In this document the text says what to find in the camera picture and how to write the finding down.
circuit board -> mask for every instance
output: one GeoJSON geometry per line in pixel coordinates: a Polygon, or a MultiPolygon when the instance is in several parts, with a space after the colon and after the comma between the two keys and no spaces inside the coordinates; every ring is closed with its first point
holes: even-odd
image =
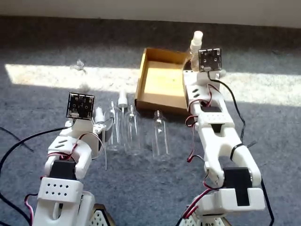
{"type": "Polygon", "coordinates": [[[222,69],[222,50],[220,48],[200,49],[198,58],[200,72],[222,69]]]}
{"type": "Polygon", "coordinates": [[[69,93],[67,118],[91,120],[94,96],[80,93],[69,93]]]}

cardboard box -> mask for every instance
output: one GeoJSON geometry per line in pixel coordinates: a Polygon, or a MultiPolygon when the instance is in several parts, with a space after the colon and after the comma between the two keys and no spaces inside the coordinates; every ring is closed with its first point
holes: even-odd
{"type": "Polygon", "coordinates": [[[188,115],[182,68],[186,53],[146,48],[135,95],[137,110],[188,115]]]}

clear plastic bottle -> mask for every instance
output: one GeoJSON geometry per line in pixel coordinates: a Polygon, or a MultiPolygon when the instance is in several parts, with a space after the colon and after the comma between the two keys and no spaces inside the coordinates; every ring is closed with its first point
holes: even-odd
{"type": "Polygon", "coordinates": [[[139,113],[130,105],[123,121],[125,151],[129,155],[138,155],[143,150],[140,120],[139,113]]]}
{"type": "Polygon", "coordinates": [[[203,33],[195,31],[190,43],[190,65],[191,69],[195,72],[199,72],[198,50],[202,47],[202,39],[203,33]]]}
{"type": "Polygon", "coordinates": [[[122,142],[122,111],[116,107],[116,104],[111,101],[111,108],[104,113],[104,117],[106,120],[109,118],[113,118],[114,122],[112,125],[112,135],[107,143],[107,150],[111,151],[119,151],[123,149],[122,142]]]}
{"type": "Polygon", "coordinates": [[[160,161],[170,159],[166,122],[161,111],[155,111],[154,134],[151,144],[154,159],[160,161]]]}

white robotic arm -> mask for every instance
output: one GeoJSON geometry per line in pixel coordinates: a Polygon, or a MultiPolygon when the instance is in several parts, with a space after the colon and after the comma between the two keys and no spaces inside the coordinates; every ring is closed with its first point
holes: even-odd
{"type": "Polygon", "coordinates": [[[235,130],[219,92],[220,84],[213,81],[219,79],[220,60],[219,48],[200,50],[200,72],[183,71],[188,111],[194,116],[195,129],[205,152],[204,170],[219,189],[196,197],[190,206],[194,214],[189,220],[182,220],[181,226],[188,225],[190,220],[197,225],[202,222],[203,225],[220,226],[223,223],[220,218],[227,213],[265,208],[263,191],[257,187],[261,183],[259,168],[235,130]],[[210,104],[202,104],[209,99],[210,104]],[[237,167],[222,169],[220,156],[229,157],[237,167]]]}
{"type": "Polygon", "coordinates": [[[104,149],[107,126],[92,123],[93,96],[71,93],[69,98],[67,116],[76,120],[67,121],[68,128],[48,148],[33,225],[107,226],[104,209],[95,208],[94,196],[78,181],[104,149]]]}

gray carpet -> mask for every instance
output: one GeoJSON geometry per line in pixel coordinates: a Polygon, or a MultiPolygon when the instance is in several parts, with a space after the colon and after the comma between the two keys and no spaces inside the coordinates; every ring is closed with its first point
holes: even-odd
{"type": "MultiPolygon", "coordinates": [[[[274,210],[275,225],[298,225],[301,217],[301,30],[239,25],[173,22],[0,18],[0,125],[25,137],[62,126],[69,91],[96,96],[104,108],[124,87],[133,100],[145,47],[185,51],[194,30],[204,32],[204,47],[221,47],[223,78],[234,90],[247,122],[245,142],[261,169],[274,210]],[[77,59],[87,74],[72,71],[77,59]]],[[[238,131],[241,122],[223,90],[238,131]]],[[[175,225],[186,204],[204,188],[203,164],[185,160],[191,148],[190,130],[180,117],[168,116],[173,159],[151,159],[152,119],[143,117],[145,151],[131,157],[108,154],[92,162],[84,188],[105,204],[119,226],[175,225]]],[[[15,140],[0,132],[0,156],[15,140]]],[[[57,133],[28,142],[35,150],[16,149],[5,163],[0,190],[27,209],[23,199],[37,192],[47,148],[57,133]]],[[[198,153],[201,143],[196,136],[198,153]]],[[[222,158],[223,165],[230,161],[222,158]]],[[[30,199],[34,206],[36,199],[30,199]]],[[[0,219],[14,226],[25,221],[0,202],[0,219]]],[[[229,215],[234,226],[268,225],[267,210],[229,215]]]]}

